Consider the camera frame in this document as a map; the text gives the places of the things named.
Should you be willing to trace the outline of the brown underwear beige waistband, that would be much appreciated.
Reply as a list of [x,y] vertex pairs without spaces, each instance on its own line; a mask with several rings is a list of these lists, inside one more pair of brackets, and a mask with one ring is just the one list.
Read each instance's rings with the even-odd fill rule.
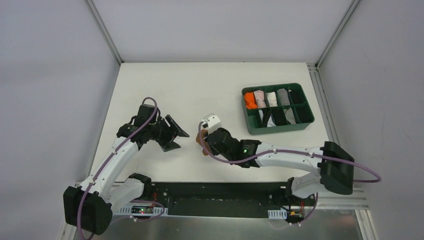
[[200,132],[197,133],[196,136],[196,142],[200,145],[200,146],[204,146],[204,147],[209,147],[207,141],[205,140],[205,138],[208,135],[208,131],[206,129],[201,129]]

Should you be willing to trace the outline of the green divided plastic tray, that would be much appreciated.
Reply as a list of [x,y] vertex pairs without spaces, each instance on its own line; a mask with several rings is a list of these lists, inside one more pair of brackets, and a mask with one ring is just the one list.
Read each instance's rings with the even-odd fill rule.
[[[277,94],[278,89],[286,89],[290,105],[281,105]],[[264,92],[265,108],[247,109],[244,102],[244,94],[261,90]],[[275,92],[277,97],[278,106],[270,107],[266,93]],[[251,135],[264,135],[274,134],[290,131],[300,131],[306,129],[311,123],[315,121],[315,116],[309,105],[308,99],[302,86],[299,83],[284,83],[274,85],[250,86],[241,90],[242,95],[242,109],[246,122],[247,131]],[[284,109],[292,108],[296,119],[296,124],[289,124],[286,120]],[[260,109],[270,109],[272,119],[275,127],[263,127],[259,115]]]

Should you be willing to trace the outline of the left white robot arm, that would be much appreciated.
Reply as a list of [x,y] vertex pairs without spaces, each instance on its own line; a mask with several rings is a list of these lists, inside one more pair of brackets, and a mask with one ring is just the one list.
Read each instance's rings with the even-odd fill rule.
[[94,173],[79,186],[69,186],[63,193],[65,222],[101,235],[111,224],[113,215],[134,199],[147,202],[152,198],[151,178],[139,173],[127,177],[123,184],[113,184],[128,162],[149,141],[158,143],[163,152],[179,149],[175,138],[188,138],[186,133],[167,114],[161,117],[159,108],[143,103],[137,115],[122,125],[113,144]]

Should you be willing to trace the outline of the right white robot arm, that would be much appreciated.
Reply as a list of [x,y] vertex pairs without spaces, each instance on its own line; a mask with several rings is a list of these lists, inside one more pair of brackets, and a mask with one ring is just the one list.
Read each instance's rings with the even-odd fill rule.
[[209,133],[200,130],[196,142],[205,156],[242,168],[282,167],[306,171],[287,180],[284,200],[296,205],[319,192],[351,195],[354,183],[354,158],[338,144],[326,141],[322,147],[283,148],[254,139],[238,140],[222,127]]

